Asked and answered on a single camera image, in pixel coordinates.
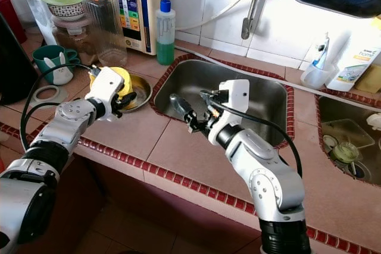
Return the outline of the beige water purifier appliance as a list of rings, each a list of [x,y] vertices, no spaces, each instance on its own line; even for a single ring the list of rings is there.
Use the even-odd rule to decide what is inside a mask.
[[[147,55],[156,54],[156,12],[160,0],[117,0],[120,36],[126,47]]]

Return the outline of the white plastic container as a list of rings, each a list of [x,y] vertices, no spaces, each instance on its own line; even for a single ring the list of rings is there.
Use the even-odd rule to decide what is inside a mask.
[[[52,21],[53,16],[47,4],[41,0],[27,0],[27,3],[46,44],[58,45],[54,37],[55,24]]]

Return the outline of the clear plastic food container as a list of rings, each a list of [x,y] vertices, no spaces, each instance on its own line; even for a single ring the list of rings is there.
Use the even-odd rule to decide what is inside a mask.
[[[330,135],[338,143],[352,143],[356,148],[370,147],[376,141],[352,119],[338,119],[321,124],[324,134]]]

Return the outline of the yellow sponge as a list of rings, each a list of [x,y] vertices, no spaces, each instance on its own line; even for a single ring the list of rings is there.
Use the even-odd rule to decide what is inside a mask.
[[[381,64],[370,64],[354,87],[367,93],[378,93],[381,90]]]

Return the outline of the green soap bottle blue cap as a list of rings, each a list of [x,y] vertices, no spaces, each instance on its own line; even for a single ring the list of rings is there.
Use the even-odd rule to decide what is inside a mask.
[[[174,61],[175,11],[170,0],[160,0],[156,10],[156,57],[161,65],[171,65]]]

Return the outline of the clear plastic cup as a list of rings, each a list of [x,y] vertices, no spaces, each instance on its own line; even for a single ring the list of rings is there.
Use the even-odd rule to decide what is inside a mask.
[[[335,68],[331,64],[321,61],[313,61],[310,66],[302,73],[300,80],[303,86],[312,90],[321,90],[321,88],[331,80]]]

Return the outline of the black kettle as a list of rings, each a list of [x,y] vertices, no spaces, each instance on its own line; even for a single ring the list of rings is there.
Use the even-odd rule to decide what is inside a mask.
[[[5,17],[1,17],[0,28],[0,104],[11,105],[27,99],[28,94],[35,87],[38,74]]]

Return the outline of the yellow plastic bowl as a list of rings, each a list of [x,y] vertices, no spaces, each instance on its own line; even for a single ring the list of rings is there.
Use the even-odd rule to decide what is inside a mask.
[[[119,74],[120,77],[123,78],[123,87],[117,91],[117,94],[120,98],[123,98],[124,96],[128,95],[133,91],[132,84],[131,84],[131,79],[130,79],[130,73],[126,71],[126,69],[122,67],[104,67],[104,68],[109,68],[115,73]],[[92,88],[93,83],[95,82],[95,78],[97,77],[101,67],[97,67],[95,65],[92,66],[92,69],[88,71],[88,75],[90,78],[90,83],[89,86]]]

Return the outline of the steel sink basin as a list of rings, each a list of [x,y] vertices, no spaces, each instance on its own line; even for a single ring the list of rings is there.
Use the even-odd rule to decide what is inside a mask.
[[[366,118],[376,112],[324,96],[317,97],[317,107],[319,123],[318,139],[332,164],[346,175],[350,175],[354,180],[364,181],[365,183],[381,187],[381,131],[373,130],[366,123]],[[359,148],[360,157],[351,164],[344,164],[332,159],[331,150],[338,145],[338,142],[334,137],[324,134],[321,128],[322,123],[345,118],[354,120],[376,141],[370,147]]]
[[[276,83],[275,79],[280,78],[278,74],[255,67],[224,60],[213,63],[187,54],[176,58],[156,83],[149,104],[155,112],[182,121],[182,116],[175,112],[169,101],[169,96],[176,93],[191,104],[198,118],[202,119],[207,105],[199,95],[201,90],[218,90],[223,81],[246,79],[249,81],[246,113],[277,124],[293,138],[294,89]]]

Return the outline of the green rabbit mug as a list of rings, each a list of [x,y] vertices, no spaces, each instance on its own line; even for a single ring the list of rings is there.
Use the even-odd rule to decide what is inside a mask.
[[[65,64],[81,64],[76,50],[59,45],[42,46],[33,51],[32,57],[41,73]],[[61,67],[44,78],[50,84],[64,85],[73,79],[73,67]]]

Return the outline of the green lidded cup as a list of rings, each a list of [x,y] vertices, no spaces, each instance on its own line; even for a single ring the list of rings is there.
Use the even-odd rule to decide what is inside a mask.
[[[331,150],[331,157],[334,161],[351,164],[360,157],[360,151],[353,143],[341,142]]]

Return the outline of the patterned ceramic bowl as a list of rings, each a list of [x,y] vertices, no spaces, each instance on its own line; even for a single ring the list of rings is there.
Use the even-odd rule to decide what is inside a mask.
[[[76,21],[85,16],[82,2],[70,5],[47,4],[52,15],[64,21]]]

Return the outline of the blue white toothbrush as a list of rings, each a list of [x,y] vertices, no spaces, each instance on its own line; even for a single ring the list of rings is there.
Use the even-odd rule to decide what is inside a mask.
[[[315,67],[316,69],[321,69],[321,70],[324,69],[324,66],[326,65],[327,50],[329,50],[329,45],[330,45],[329,33],[325,33],[322,43],[320,43],[319,45],[316,45],[316,50],[314,52],[311,67]]]

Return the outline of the white round lid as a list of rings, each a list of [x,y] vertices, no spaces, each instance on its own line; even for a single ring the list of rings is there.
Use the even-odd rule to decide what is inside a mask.
[[[366,123],[374,131],[381,131],[381,112],[377,112],[377,113],[369,115],[366,118]]]

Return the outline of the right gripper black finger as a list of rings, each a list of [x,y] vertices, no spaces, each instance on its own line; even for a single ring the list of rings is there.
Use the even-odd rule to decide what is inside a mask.
[[[221,114],[221,108],[218,105],[218,96],[220,96],[219,90],[201,90],[199,96],[204,100],[206,104],[206,114]]]
[[[174,108],[175,112],[177,112],[183,121],[195,121],[196,113],[192,108],[191,104],[189,104],[185,99],[179,96],[176,93],[172,93],[169,96],[170,104]]]

